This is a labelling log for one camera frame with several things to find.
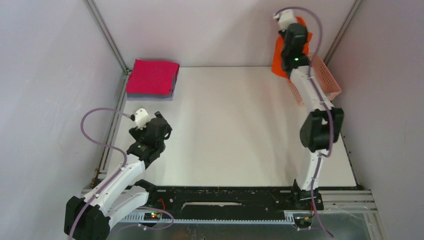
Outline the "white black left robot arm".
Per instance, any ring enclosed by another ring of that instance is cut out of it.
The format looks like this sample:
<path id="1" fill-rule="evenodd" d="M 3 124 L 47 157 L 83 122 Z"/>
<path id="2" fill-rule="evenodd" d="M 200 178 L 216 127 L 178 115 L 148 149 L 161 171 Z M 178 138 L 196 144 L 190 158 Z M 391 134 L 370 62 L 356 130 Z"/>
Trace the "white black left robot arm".
<path id="1" fill-rule="evenodd" d="M 154 184 L 140 180 L 127 192 L 124 190 L 160 157 L 172 127 L 159 111 L 150 115 L 139 108 L 131 115 L 121 115 L 135 123 L 129 130 L 135 142 L 126 151 L 111 146 L 123 155 L 123 161 L 91 191 L 82 197 L 73 196 L 66 203 L 64 233 L 70 240 L 105 240 L 111 229 L 136 209 L 150 210 L 153 215 L 167 214 L 153 208 L 158 202 Z"/>

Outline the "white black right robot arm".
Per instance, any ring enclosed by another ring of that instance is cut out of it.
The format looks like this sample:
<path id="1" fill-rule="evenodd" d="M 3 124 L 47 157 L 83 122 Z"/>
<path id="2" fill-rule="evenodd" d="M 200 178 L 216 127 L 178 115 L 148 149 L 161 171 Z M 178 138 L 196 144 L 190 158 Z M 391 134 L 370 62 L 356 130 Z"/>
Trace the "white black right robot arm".
<path id="1" fill-rule="evenodd" d="M 288 23 L 279 33 L 283 39 L 282 70 L 296 87 L 307 110 L 299 131 L 306 155 L 290 193 L 291 204 L 304 209 L 315 204 L 319 196 L 322 161 L 331 155 L 333 144 L 338 141 L 344 111 L 334 107 L 315 78 L 312 60 L 304 53 L 308 42 L 307 28 L 298 22 Z"/>

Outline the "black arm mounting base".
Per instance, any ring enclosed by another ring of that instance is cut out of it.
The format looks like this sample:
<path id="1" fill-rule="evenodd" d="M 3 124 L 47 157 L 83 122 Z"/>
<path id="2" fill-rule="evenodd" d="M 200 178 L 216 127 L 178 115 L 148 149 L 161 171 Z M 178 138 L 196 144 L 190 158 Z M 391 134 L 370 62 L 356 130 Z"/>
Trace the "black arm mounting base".
<path id="1" fill-rule="evenodd" d="M 149 193 L 147 206 L 189 222 L 281 222 L 289 212 L 324 209 L 320 193 L 311 197 L 286 186 L 158 186 Z"/>

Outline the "orange t shirt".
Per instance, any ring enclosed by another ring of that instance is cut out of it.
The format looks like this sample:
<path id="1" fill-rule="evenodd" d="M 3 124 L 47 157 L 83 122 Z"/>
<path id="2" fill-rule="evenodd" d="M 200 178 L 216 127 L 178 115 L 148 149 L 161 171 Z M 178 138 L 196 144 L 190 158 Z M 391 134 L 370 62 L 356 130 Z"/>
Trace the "orange t shirt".
<path id="1" fill-rule="evenodd" d="M 306 22 L 300 16 L 296 16 L 298 23 L 307 27 Z M 273 60 L 271 64 L 271 71 L 280 77 L 289 79 L 292 71 L 302 66 L 309 66 L 310 60 L 308 58 L 309 43 L 313 34 L 308 31 L 308 43 L 304 45 L 303 52 L 300 53 L 283 53 L 283 38 L 281 31 L 278 30 L 278 37 L 275 42 Z"/>

